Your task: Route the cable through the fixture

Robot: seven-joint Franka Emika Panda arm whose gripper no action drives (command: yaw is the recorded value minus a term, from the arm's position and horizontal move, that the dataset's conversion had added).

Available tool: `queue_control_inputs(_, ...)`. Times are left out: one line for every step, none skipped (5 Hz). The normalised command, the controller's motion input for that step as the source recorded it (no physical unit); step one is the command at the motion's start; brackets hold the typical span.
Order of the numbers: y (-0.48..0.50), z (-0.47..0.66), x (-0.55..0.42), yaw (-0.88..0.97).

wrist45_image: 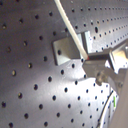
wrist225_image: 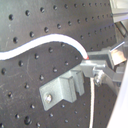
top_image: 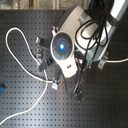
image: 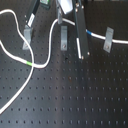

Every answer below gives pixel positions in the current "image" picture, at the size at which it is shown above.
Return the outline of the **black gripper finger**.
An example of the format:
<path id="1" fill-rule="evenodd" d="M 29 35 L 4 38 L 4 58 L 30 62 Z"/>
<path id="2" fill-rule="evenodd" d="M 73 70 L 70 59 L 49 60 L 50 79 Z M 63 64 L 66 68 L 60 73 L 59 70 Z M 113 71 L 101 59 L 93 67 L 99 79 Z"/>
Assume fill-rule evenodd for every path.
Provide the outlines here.
<path id="1" fill-rule="evenodd" d="M 28 27 L 32 26 L 32 23 L 33 23 L 34 18 L 35 18 L 35 14 L 36 14 L 37 9 L 39 7 L 39 3 L 40 3 L 40 0 L 32 0 L 31 1 L 31 4 L 30 4 L 29 9 L 28 9 L 28 12 L 25 15 L 26 25 Z"/>

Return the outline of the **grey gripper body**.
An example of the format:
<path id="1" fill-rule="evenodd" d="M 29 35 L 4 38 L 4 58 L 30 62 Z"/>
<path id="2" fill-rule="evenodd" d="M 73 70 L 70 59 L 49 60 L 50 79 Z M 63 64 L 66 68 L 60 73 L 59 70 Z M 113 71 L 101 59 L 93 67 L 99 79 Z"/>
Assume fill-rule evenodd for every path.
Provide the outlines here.
<path id="1" fill-rule="evenodd" d="M 73 10 L 72 0 L 58 0 L 58 2 L 65 14 L 68 14 Z"/>

